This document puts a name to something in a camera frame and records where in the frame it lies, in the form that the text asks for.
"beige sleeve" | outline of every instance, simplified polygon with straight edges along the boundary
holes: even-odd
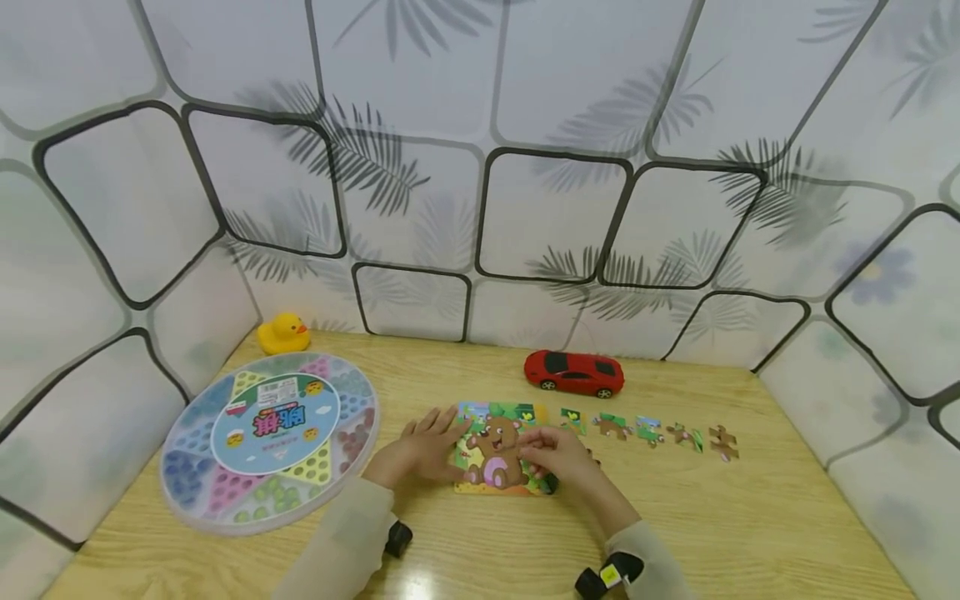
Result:
[[[394,493],[351,477],[330,501],[306,549],[274,590],[274,600],[349,600],[380,568],[396,517]]]
[[[686,586],[684,573],[673,555],[646,521],[637,521],[607,541],[607,555],[633,554],[643,560],[643,572],[626,586],[631,600],[690,600],[693,592]]]

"tabletop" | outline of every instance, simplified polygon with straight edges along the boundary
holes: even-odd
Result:
[[[382,411],[377,447],[429,408],[464,400],[542,403],[552,418],[561,407],[644,415],[705,435],[722,423],[739,460],[672,439],[651,448],[636,436],[606,438],[593,426],[584,437],[701,597],[914,597],[750,372],[625,359],[623,391],[602,400],[530,385],[523,349],[315,331],[310,350],[341,356],[370,379]],[[252,334],[223,373],[262,356]],[[157,464],[158,455],[45,598],[267,598],[324,512],[249,538],[204,534],[170,513]],[[414,541],[402,559],[385,557],[362,598],[570,598],[578,574],[603,561],[602,541],[563,486],[508,497],[411,482],[397,491],[395,512]]]

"child's hand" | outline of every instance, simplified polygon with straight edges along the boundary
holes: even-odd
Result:
[[[552,472],[566,484],[584,489],[602,475],[600,463],[569,429],[535,427],[520,434],[520,458],[530,463],[530,471],[541,479]]]
[[[433,481],[463,480],[464,470],[447,461],[450,448],[470,429],[470,420],[454,423],[456,417],[454,405],[442,414],[435,408],[419,422],[411,420],[399,440],[373,455],[363,477],[388,489],[410,473]]]

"red toy car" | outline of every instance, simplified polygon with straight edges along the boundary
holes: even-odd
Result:
[[[542,390],[561,390],[608,398],[623,389],[620,363],[595,354],[537,350],[527,356],[523,374]]]

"yellow rubber duck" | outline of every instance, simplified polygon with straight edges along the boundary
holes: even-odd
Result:
[[[310,346],[310,332],[297,315],[280,313],[256,329],[256,340],[267,354],[300,352]]]

